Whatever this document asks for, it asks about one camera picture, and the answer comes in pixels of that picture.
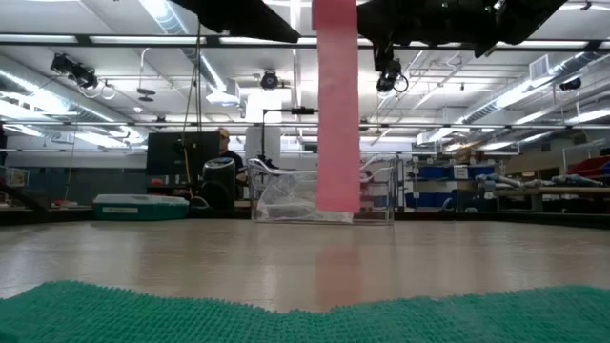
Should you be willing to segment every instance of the computer monitor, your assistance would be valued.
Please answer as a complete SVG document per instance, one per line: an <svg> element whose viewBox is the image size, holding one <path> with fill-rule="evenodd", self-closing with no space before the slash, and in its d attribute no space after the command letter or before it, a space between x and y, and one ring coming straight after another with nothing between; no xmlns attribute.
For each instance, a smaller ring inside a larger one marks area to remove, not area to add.
<svg viewBox="0 0 610 343"><path fill-rule="evenodd" d="M148 175L184 175L186 160L183 146L189 158L191 178L201 174L203 164L220 154L219 132L151 133L149 134L146 160Z"/></svg>

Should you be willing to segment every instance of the man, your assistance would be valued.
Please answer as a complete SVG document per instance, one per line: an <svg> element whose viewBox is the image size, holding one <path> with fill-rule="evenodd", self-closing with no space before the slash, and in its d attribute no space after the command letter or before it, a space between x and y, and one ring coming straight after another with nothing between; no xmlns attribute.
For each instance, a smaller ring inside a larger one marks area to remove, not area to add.
<svg viewBox="0 0 610 343"><path fill-rule="evenodd" d="M238 154L229 150L229 142L231 141L229 130L220 128L216 131L220 133L220 157L229 157L235 161L235 178L242 185L245 184L248 178L246 177L246 171L243 170L244 162Z"/></svg>

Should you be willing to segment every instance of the teal container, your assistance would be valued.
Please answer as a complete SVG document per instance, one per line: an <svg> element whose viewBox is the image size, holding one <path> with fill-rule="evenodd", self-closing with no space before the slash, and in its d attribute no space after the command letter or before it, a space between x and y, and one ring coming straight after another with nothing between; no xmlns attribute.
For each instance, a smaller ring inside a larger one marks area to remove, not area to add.
<svg viewBox="0 0 610 343"><path fill-rule="evenodd" d="M101 194L93 200L93 210L98 220L171 220L186 217L189 202L174 196Z"/></svg>

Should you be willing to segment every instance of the pink strip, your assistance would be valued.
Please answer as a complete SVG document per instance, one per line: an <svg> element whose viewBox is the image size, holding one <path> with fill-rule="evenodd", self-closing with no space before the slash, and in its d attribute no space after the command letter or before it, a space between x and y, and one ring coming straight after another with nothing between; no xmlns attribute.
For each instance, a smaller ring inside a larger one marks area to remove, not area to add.
<svg viewBox="0 0 610 343"><path fill-rule="evenodd" d="M358 212L357 14L354 0L314 0L319 65L318 167L315 206Z"/></svg>

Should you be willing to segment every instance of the green textured mat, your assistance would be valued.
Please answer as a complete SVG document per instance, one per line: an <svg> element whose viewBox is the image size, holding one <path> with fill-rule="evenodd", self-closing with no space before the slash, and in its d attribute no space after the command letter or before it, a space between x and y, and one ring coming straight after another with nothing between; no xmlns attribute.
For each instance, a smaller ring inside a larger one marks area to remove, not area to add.
<svg viewBox="0 0 610 343"><path fill-rule="evenodd" d="M560 287L271 313L79 282L0 301L0 342L608 342L610 291Z"/></svg>

